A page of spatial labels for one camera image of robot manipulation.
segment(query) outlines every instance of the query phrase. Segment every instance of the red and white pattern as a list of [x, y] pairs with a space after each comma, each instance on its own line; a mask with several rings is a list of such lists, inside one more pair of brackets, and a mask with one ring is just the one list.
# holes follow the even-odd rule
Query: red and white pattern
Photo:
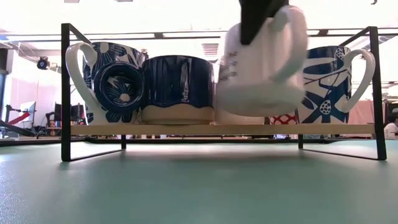
[[297, 124], [296, 116], [292, 114], [283, 114], [269, 118], [270, 124]]

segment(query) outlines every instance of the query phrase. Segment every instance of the camera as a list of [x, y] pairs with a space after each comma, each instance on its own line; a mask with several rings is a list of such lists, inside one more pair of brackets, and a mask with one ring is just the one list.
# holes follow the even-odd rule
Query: camera
[[37, 62], [37, 68], [41, 70], [48, 70], [50, 68], [50, 62], [48, 57], [40, 57]]

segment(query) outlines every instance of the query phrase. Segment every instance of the unglazed mug base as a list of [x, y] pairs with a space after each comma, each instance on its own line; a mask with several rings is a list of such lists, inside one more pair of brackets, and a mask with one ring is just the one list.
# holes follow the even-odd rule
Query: unglazed mug base
[[212, 107], [196, 108], [188, 104], [177, 104], [167, 108], [146, 106], [141, 111], [144, 124], [210, 124], [214, 120]]

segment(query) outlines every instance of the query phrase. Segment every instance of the person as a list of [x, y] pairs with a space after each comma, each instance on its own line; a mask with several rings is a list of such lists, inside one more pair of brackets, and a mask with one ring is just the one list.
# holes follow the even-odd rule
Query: person
[[387, 117], [388, 123], [384, 127], [385, 139], [396, 139], [398, 133], [398, 113], [391, 113]]

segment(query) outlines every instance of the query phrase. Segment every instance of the white mug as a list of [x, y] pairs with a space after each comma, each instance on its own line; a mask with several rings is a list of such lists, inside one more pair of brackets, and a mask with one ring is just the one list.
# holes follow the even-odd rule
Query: white mug
[[[221, 73], [225, 72], [227, 67], [225, 65], [224, 56], [222, 56], [219, 60], [217, 65], [219, 65], [219, 72], [218, 75], [220, 76]], [[246, 124], [264, 124], [264, 117], [248, 117], [248, 116], [240, 116], [236, 114], [231, 114], [222, 109], [219, 106], [217, 100], [213, 102], [213, 107], [215, 109], [214, 115], [214, 122], [215, 124], [239, 124], [239, 125], [246, 125]]]
[[307, 55], [307, 25], [302, 11], [282, 7], [267, 18], [250, 45], [240, 43], [240, 24], [225, 38], [228, 71], [220, 74], [220, 106], [241, 116], [274, 116], [294, 111], [305, 90], [302, 67]]

